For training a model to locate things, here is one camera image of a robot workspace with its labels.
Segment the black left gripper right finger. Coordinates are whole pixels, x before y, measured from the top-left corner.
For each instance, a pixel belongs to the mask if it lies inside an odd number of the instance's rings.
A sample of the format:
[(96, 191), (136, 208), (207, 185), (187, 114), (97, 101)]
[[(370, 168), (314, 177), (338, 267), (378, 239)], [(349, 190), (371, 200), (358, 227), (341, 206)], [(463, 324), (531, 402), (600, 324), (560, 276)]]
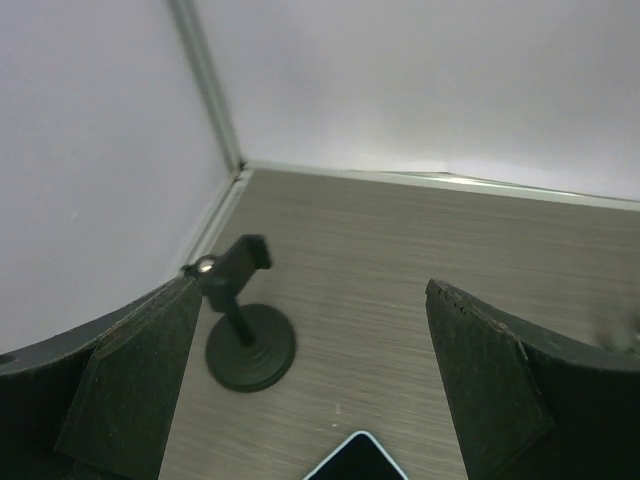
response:
[(441, 280), (425, 294), (468, 478), (638, 478), (638, 357), (568, 338)]

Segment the phone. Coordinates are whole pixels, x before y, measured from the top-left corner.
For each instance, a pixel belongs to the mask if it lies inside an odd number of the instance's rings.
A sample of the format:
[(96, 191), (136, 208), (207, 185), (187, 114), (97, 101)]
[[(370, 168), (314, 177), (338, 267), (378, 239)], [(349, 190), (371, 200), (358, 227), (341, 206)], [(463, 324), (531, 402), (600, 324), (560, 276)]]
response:
[(356, 431), (304, 480), (408, 480), (408, 475), (368, 431)]

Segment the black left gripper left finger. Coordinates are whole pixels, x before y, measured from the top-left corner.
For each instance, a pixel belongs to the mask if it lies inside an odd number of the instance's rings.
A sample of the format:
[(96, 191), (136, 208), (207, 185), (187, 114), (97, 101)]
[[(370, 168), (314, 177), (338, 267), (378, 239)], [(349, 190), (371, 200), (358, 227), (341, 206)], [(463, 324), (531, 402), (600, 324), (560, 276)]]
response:
[(201, 303), (177, 277), (2, 354), (2, 478), (158, 478)]

